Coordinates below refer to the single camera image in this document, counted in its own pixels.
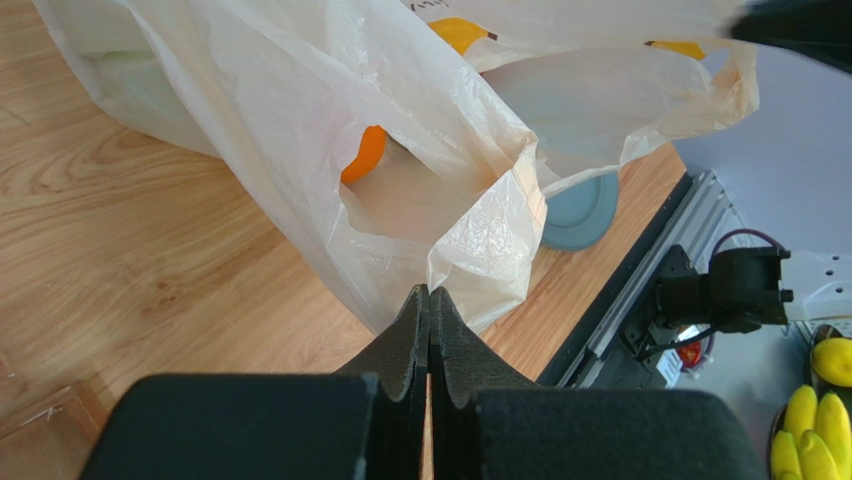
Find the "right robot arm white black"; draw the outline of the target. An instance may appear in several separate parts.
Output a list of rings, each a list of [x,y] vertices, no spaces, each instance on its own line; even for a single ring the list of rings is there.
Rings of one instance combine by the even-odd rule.
[[[848,1],[761,1],[727,20],[725,37],[793,51],[851,71]],[[851,316],[851,256],[765,247],[714,246],[705,273],[660,278],[649,292],[669,328],[706,324],[710,332],[748,333],[791,321]]]

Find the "translucent plastic bag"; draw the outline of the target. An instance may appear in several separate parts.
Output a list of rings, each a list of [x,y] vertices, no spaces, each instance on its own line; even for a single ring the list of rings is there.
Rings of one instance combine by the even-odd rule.
[[[383,331],[411,287],[482,331],[527,297],[546,201],[759,106],[741,1],[39,1],[95,103],[223,159]],[[340,180],[371,125],[368,175]]]

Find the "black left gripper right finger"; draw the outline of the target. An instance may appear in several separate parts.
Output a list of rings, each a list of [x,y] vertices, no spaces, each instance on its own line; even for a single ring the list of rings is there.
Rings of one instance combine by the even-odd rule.
[[[690,390],[557,389],[531,381],[430,298],[438,479],[761,479],[740,422]]]

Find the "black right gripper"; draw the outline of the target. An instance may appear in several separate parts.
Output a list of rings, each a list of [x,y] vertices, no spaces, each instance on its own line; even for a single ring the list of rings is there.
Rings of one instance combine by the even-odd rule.
[[[728,23],[728,37],[788,50],[851,72],[851,0],[755,1]]]

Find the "orange fake fruit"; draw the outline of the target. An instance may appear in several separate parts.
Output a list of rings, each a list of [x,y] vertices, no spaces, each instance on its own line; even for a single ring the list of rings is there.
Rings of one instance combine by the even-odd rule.
[[[352,184],[368,175],[381,161],[387,144],[387,133],[379,125],[367,127],[354,160],[341,173],[343,184]]]

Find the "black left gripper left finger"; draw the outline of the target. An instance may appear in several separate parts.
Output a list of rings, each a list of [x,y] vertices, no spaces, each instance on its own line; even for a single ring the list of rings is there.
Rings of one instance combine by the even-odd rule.
[[[429,296],[331,374],[168,373],[110,414],[84,479],[416,479]]]

